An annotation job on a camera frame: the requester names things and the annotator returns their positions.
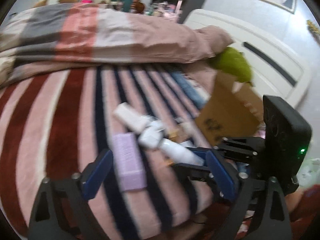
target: cardboard box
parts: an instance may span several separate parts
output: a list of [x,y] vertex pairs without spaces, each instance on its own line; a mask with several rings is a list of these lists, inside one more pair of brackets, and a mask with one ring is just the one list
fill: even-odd
[[223,137],[252,136],[263,122],[263,103],[248,84],[219,71],[211,98],[196,118],[196,124],[209,143],[217,145]]

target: purple box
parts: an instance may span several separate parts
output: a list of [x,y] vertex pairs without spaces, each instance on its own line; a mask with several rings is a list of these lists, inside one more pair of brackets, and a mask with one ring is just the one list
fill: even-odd
[[121,191],[147,186],[146,173],[134,133],[114,135],[113,156]]

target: headboard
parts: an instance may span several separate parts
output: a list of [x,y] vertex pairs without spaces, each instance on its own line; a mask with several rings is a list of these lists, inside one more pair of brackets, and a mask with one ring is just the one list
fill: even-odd
[[202,9],[190,13],[184,23],[191,29],[215,25],[234,39],[231,46],[244,53],[253,68],[254,90],[261,97],[280,96],[296,107],[311,81],[311,71],[286,44],[273,35],[239,19]]

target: green pillow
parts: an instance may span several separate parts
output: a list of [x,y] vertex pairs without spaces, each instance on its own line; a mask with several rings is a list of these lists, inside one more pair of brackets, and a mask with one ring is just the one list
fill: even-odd
[[209,58],[208,64],[214,69],[220,69],[238,77],[237,81],[239,82],[251,82],[251,66],[242,53],[233,47],[227,47],[216,57]]

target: screw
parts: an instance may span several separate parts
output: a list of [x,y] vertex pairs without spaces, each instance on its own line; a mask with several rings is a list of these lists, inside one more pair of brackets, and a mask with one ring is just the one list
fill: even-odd
[[79,172],[76,172],[76,173],[72,174],[71,178],[72,179],[79,179],[80,176],[81,176],[81,174]]
[[45,177],[45,178],[42,180],[42,183],[43,183],[43,184],[47,184],[49,181],[50,181],[50,179],[49,179],[48,177]]
[[245,172],[239,172],[239,177],[241,179],[247,179],[247,178],[249,178],[249,175]]

